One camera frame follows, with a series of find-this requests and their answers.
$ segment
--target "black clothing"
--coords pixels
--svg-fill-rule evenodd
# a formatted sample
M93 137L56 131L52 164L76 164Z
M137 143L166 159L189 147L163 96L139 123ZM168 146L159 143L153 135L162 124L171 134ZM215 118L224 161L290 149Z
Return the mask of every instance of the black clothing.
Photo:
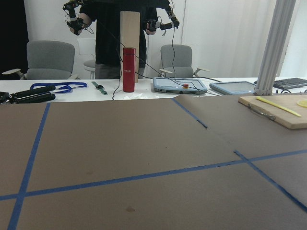
M112 3L88 3L80 8L80 13L88 15L96 24L96 63L119 66L120 52L120 6ZM140 7L136 10L140 17L140 48L139 57L146 62L146 40L144 30L146 21L157 20L156 8ZM139 67L144 68L145 62L139 60Z

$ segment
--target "person's left hand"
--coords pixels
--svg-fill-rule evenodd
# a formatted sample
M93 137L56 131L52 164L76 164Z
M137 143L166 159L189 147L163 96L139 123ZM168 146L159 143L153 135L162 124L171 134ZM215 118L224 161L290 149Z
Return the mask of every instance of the person's left hand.
M145 32L148 34L148 35L154 35L156 31L149 31L149 23L147 23L147 29L145 30Z

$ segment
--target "person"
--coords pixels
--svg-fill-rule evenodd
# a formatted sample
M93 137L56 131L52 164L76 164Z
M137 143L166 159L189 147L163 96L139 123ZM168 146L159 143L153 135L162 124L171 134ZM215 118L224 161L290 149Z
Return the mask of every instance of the person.
M79 18L83 19L85 27L96 24L96 79L120 78L120 6L113 3L91 2L80 8ZM155 34L148 30L149 20L158 20L156 8L140 7L140 47L139 47L139 71L143 75L146 63L146 38Z

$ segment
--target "yellow round object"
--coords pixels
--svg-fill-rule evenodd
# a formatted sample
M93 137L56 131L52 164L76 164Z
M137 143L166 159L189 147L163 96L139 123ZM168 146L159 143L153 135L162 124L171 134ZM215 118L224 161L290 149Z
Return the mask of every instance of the yellow round object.
M301 100L298 101L297 104L301 107L306 107L307 108L307 100Z

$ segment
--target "wooden cutting board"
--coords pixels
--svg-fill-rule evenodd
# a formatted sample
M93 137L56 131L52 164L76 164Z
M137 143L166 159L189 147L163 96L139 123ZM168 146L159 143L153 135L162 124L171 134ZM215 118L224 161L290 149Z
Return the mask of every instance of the wooden cutting board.
M238 102L246 105L252 106L253 110L262 112L267 115L275 116L275 122L289 128L289 129L299 129L307 128L307 108L301 107L297 104L298 101L307 100L307 95L274 95L274 96L262 96L265 99L270 100L278 105L284 106L291 109L301 115L298 117L285 110L277 108L273 105L267 104L265 102L256 99L256 96L245 96L239 97Z

